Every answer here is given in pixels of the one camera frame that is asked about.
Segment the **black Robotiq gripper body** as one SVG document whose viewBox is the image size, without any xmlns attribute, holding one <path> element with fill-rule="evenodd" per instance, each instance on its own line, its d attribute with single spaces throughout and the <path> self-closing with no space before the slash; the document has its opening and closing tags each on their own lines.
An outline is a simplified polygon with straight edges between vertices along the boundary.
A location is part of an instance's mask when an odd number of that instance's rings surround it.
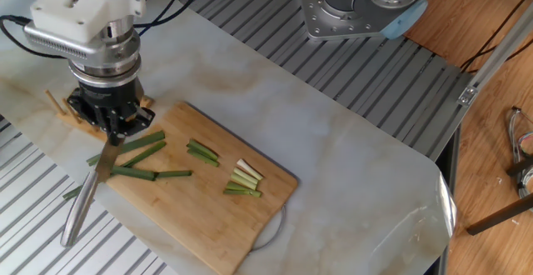
<svg viewBox="0 0 533 275">
<path fill-rule="evenodd" d="M 141 108 L 143 96 L 144 92 L 137 78 L 120 87 L 93 87 L 80 82 L 79 87 L 67 98 L 67 103 L 70 105 L 70 102 L 87 102 L 97 107 L 109 108 L 111 131 L 116 131 L 121 116 L 128 118 Z"/>
</svg>

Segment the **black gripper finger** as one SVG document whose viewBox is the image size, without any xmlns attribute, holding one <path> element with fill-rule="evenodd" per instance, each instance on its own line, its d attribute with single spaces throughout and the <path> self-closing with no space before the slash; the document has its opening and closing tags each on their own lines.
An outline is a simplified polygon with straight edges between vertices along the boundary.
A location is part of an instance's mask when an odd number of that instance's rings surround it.
<svg viewBox="0 0 533 275">
<path fill-rule="evenodd" d="M 121 116 L 117 123 L 117 136 L 126 138 L 149 128 L 155 116 L 153 110 L 145 107 L 138 108 L 130 117 Z"/>
<path fill-rule="evenodd" d="M 111 119 L 109 117 L 111 111 L 109 108 L 97 107 L 88 102 L 70 102 L 70 105 L 81 119 L 98 127 L 107 135 L 111 134 Z"/>
</svg>

